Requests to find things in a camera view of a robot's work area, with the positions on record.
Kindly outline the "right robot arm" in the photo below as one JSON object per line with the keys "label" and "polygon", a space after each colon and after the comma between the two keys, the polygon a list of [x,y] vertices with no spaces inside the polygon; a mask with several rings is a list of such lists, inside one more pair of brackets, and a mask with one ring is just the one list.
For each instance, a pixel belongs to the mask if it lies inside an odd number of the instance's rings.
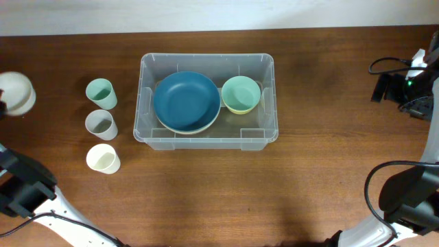
{"label": "right robot arm", "polygon": [[[419,49],[403,64],[401,69],[376,73],[379,79],[371,100],[390,100],[401,112],[430,122],[421,160],[389,161],[374,167],[364,183],[370,216],[354,228],[338,231],[324,246],[394,246],[438,231],[438,34],[432,36],[428,50]],[[380,169],[396,165],[408,169],[386,180],[375,210],[369,198],[370,181]]]}

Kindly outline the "yellow bowl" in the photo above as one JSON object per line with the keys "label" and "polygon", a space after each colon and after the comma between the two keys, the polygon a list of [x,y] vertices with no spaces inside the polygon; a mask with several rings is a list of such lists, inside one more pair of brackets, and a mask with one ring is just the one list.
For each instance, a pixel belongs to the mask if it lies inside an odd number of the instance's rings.
{"label": "yellow bowl", "polygon": [[248,114],[250,111],[252,111],[256,106],[255,105],[247,105],[242,103],[237,104],[225,104],[227,109],[229,109],[230,112],[236,114],[236,115],[245,115]]}

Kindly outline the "white small bowl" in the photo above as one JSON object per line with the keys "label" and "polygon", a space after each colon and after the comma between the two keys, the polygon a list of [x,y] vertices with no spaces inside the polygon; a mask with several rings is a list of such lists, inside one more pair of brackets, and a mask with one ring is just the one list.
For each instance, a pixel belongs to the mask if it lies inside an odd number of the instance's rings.
{"label": "white small bowl", "polygon": [[14,71],[2,73],[1,102],[5,103],[6,115],[20,116],[29,112],[36,102],[36,92],[29,78]]}

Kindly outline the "cream white cup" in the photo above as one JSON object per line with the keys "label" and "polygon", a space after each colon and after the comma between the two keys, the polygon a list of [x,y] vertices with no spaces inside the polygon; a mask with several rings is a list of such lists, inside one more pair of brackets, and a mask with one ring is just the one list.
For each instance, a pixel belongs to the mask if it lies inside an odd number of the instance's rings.
{"label": "cream white cup", "polygon": [[121,167],[121,161],[115,149],[105,143],[97,144],[88,151],[86,164],[92,170],[104,174],[114,174]]}

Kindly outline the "mint green bowl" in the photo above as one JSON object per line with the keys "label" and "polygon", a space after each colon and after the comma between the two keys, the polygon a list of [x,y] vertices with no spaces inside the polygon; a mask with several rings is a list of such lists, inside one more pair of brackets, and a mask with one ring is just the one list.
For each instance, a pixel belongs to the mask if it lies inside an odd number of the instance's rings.
{"label": "mint green bowl", "polygon": [[224,104],[247,104],[255,105],[261,99],[261,89],[251,78],[246,76],[235,76],[225,82],[221,89]]}

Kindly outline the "mint green cup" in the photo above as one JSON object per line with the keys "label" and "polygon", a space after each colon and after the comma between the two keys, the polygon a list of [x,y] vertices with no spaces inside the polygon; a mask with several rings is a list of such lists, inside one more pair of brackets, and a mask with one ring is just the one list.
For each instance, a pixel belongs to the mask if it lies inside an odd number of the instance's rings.
{"label": "mint green cup", "polygon": [[86,96],[104,110],[113,109],[117,105],[117,96],[111,82],[97,78],[86,87]]}

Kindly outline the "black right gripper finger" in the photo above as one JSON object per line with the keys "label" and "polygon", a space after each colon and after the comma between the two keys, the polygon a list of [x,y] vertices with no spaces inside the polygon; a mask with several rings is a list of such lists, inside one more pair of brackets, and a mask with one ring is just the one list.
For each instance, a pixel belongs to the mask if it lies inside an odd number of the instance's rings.
{"label": "black right gripper finger", "polygon": [[393,102],[404,102],[405,96],[403,87],[405,85],[405,76],[400,74],[385,74],[384,78],[387,81],[384,99]]}
{"label": "black right gripper finger", "polygon": [[375,85],[375,88],[372,92],[372,96],[370,98],[370,101],[372,102],[380,102],[387,90],[388,84],[390,81],[390,75],[389,74],[382,74],[379,76],[378,81]]}

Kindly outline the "dark blue bowl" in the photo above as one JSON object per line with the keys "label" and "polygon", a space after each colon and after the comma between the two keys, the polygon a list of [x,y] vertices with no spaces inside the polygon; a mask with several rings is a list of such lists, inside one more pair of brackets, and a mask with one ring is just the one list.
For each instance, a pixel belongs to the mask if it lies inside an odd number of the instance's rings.
{"label": "dark blue bowl", "polygon": [[156,87],[153,99],[158,119],[179,130],[204,118],[218,117],[221,97],[211,79],[201,73],[181,71],[163,79]]}

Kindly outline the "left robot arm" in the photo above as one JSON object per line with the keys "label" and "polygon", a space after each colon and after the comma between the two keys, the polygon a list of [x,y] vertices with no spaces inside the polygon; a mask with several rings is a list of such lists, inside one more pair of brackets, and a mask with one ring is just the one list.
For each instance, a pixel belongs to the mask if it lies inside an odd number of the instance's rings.
{"label": "left robot arm", "polygon": [[55,232],[75,247],[125,244],[94,225],[75,209],[57,186],[55,176],[41,163],[1,146],[1,213],[26,221],[1,234],[7,237],[32,222]]}

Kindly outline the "grey translucent cup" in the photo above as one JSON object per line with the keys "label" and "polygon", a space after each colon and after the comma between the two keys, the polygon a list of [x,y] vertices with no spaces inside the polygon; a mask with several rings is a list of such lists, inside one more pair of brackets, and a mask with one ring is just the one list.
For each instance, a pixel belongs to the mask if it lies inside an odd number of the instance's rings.
{"label": "grey translucent cup", "polygon": [[96,137],[113,140],[118,134],[118,128],[112,115],[107,110],[94,110],[85,119],[86,129]]}

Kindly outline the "large beige bowl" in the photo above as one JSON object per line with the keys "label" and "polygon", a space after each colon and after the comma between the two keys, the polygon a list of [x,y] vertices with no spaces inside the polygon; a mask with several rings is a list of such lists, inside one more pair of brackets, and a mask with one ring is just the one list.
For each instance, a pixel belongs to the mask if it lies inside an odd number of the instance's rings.
{"label": "large beige bowl", "polygon": [[163,121],[161,121],[161,119],[158,119],[158,122],[160,124],[162,124],[166,129],[171,130],[172,132],[175,132],[177,134],[193,135],[193,134],[197,134],[197,133],[200,133],[200,132],[207,130],[215,123],[216,120],[217,120],[217,117],[214,117],[212,119],[201,118],[201,119],[199,119],[199,120],[197,120],[194,123],[189,125],[190,130],[179,130],[179,129],[172,128],[171,126],[168,126]]}

